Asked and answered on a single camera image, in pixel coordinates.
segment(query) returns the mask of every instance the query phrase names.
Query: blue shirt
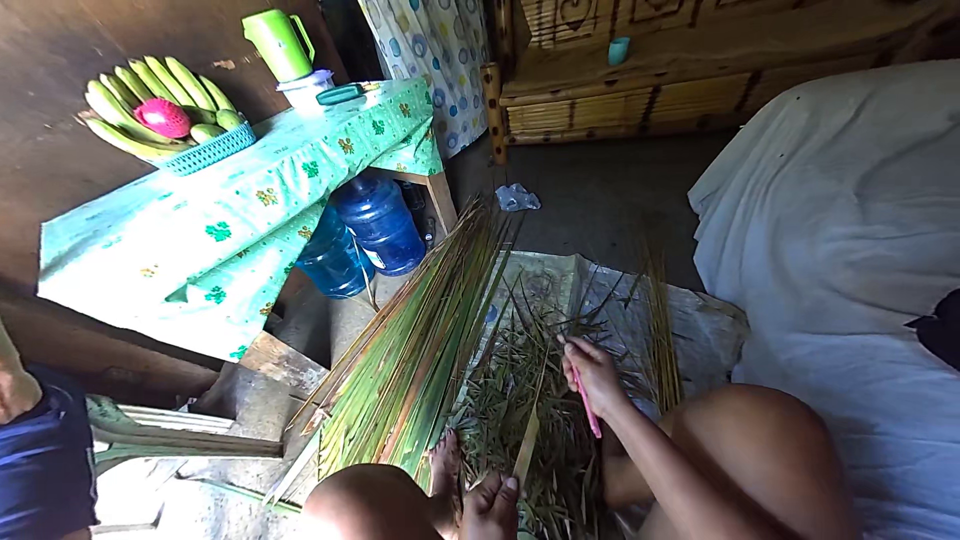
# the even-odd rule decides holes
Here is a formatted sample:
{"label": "blue shirt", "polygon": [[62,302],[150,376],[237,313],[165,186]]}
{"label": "blue shirt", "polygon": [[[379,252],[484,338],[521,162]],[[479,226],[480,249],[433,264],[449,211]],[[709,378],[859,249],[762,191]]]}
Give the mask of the blue shirt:
{"label": "blue shirt", "polygon": [[0,539],[48,540],[96,525],[93,435],[84,392],[32,365],[43,398],[0,426]]}

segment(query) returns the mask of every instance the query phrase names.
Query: bare foot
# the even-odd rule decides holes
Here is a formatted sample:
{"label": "bare foot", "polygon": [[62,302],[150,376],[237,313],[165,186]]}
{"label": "bare foot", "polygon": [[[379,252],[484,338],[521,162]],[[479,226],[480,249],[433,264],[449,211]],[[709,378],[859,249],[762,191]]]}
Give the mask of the bare foot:
{"label": "bare foot", "polygon": [[430,459],[430,507],[431,522],[437,532],[447,540],[457,537],[460,521],[460,441],[457,432],[447,428],[427,455]]}

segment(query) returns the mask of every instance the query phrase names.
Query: green floral tablecloth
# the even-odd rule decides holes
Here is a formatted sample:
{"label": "green floral tablecloth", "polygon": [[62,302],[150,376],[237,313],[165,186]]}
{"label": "green floral tablecloth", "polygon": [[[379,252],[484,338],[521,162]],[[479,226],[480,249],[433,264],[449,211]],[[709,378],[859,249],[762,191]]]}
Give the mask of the green floral tablecloth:
{"label": "green floral tablecloth", "polygon": [[237,361],[263,328],[330,192],[368,166],[443,169],[423,79],[254,127],[187,177],[157,171],[44,223],[38,296]]}

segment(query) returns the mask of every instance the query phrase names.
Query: blue plastic basket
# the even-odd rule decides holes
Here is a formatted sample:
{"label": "blue plastic basket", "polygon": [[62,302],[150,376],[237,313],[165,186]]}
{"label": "blue plastic basket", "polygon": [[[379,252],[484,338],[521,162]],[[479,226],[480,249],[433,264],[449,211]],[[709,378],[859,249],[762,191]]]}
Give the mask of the blue plastic basket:
{"label": "blue plastic basket", "polygon": [[244,122],[225,134],[215,136],[190,150],[184,150],[168,160],[151,163],[177,176],[186,176],[236,154],[255,142],[256,135],[253,134],[250,122]]}

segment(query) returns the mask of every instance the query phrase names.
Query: white bed sheet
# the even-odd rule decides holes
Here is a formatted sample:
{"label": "white bed sheet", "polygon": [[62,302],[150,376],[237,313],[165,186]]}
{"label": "white bed sheet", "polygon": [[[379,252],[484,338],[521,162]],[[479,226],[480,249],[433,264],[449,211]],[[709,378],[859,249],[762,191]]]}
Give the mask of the white bed sheet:
{"label": "white bed sheet", "polygon": [[960,538],[960,374],[903,326],[960,287],[958,125],[960,61],[829,77],[689,191],[707,292],[751,325],[737,379],[825,418],[868,537]]}

